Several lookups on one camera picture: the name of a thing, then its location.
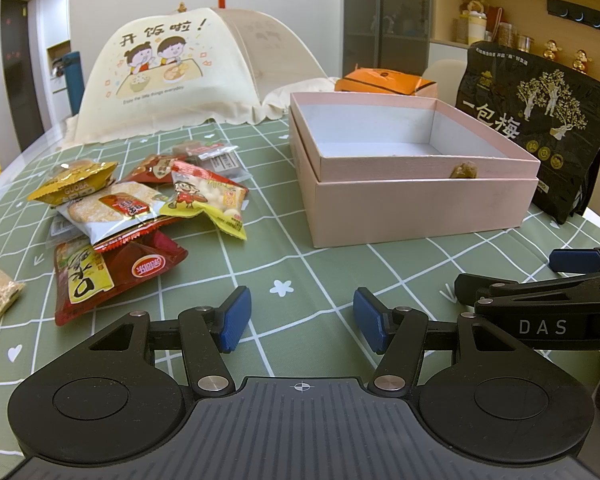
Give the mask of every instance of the green checkered tablecloth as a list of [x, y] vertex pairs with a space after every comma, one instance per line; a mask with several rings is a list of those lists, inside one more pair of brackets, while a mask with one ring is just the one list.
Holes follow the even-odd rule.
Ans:
[[[131, 310], [173, 319], [186, 308], [218, 306], [237, 285], [253, 297], [253, 315], [237, 351], [225, 355], [236, 383], [245, 376], [359, 376], [368, 380], [380, 357], [353, 319], [355, 289], [367, 286], [388, 306], [420, 308], [452, 321], [464, 306], [453, 283], [459, 272], [528, 282], [557, 276], [546, 266], [554, 248], [600, 246], [600, 229], [575, 217], [558, 227], [532, 206], [522, 226], [449, 237], [316, 250], [303, 210], [285, 120], [258, 126], [215, 123], [152, 136], [92, 144], [40, 158], [15, 179], [0, 201], [0, 268], [27, 284], [0, 320], [0, 476], [21, 460], [6, 417], [9, 397], [24, 378]], [[167, 153], [187, 139], [230, 139], [253, 179], [244, 211], [248, 241], [221, 235], [203, 218], [164, 232], [189, 250], [170, 272], [113, 298], [58, 328], [53, 251], [45, 247], [54, 212], [27, 195], [58, 162], [89, 157], [120, 162], [128, 173], [152, 153]], [[598, 352], [545, 352], [585, 384], [600, 377]], [[186, 384], [178, 352], [160, 352], [157, 366]], [[431, 352], [421, 381], [450, 363], [449, 352]]]

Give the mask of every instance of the gold round badge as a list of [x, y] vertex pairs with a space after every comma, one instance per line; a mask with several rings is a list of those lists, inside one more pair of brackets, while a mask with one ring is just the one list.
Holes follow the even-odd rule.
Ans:
[[540, 148], [538, 150], [538, 158], [540, 160], [547, 160], [550, 155], [551, 155], [551, 150], [546, 146], [543, 146], [542, 148]]
[[558, 155], [556, 153], [554, 156], [552, 156], [551, 167], [554, 168], [554, 170], [559, 170], [563, 164], [564, 164], [564, 158], [562, 158], [562, 155]]
[[526, 144], [526, 150], [529, 153], [535, 153], [538, 150], [538, 147], [540, 146], [540, 144], [538, 144], [537, 140], [530, 140], [527, 144]]

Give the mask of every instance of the pink box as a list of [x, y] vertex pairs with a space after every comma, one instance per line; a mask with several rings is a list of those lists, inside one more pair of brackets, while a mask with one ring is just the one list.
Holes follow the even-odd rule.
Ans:
[[[517, 227], [540, 161], [426, 97], [291, 96], [291, 150], [316, 248]], [[449, 178], [463, 162], [478, 178]]]

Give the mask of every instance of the gray ribbed plate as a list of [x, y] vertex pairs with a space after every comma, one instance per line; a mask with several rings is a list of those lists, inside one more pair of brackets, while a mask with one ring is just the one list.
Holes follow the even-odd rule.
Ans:
[[126, 463], [77, 468], [39, 458], [13, 480], [595, 480], [577, 461], [504, 468], [433, 439], [408, 404], [354, 379], [250, 378], [237, 394], [198, 403], [164, 446]]

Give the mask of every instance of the white arrow print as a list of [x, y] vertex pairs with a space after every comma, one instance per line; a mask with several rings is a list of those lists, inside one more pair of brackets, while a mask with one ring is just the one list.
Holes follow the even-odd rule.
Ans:
[[443, 292], [442, 290], [439, 290], [438, 292], [442, 294], [446, 299], [448, 299], [451, 303], [457, 303], [458, 298], [456, 298], [456, 295], [451, 291], [451, 287], [449, 286], [449, 284], [445, 283], [445, 286], [446, 292], [448, 292], [448, 294], [446, 292]]

